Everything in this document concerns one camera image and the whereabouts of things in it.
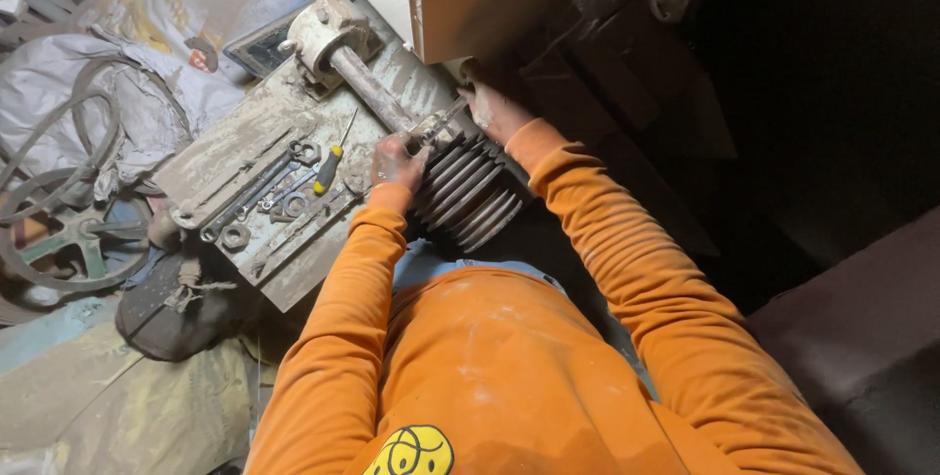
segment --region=electrical socket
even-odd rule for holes
[[[26,0],[0,0],[0,14],[18,20],[26,12]]]

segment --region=orange sweatshirt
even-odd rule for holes
[[[411,194],[352,219],[247,473],[861,473],[734,305],[543,120],[507,152],[631,330],[660,402],[562,293],[469,266],[391,296]]]

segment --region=blue jeans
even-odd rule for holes
[[[556,289],[565,293],[565,289],[558,284],[558,280],[547,276],[545,273],[532,267],[525,262],[483,262],[462,259],[456,262],[448,262],[439,257],[434,252],[434,244],[423,238],[419,238],[408,244],[408,251],[401,257],[399,263],[395,264],[395,277],[392,279],[392,294],[410,288],[416,284],[427,282],[433,277],[443,275],[454,271],[457,268],[465,266],[493,266],[503,267],[527,273],[536,278],[541,278],[555,286]]]

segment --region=metal shaft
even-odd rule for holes
[[[379,116],[389,132],[408,132],[415,126],[401,104],[375,78],[362,59],[349,47],[341,45],[330,54],[330,65]]]

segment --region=sleeve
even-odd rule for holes
[[[342,473],[375,437],[392,276],[411,192],[375,187],[277,373],[245,473]]]
[[[665,407],[745,471],[861,473],[735,306],[600,161],[540,119],[517,132],[507,152],[630,329]]]

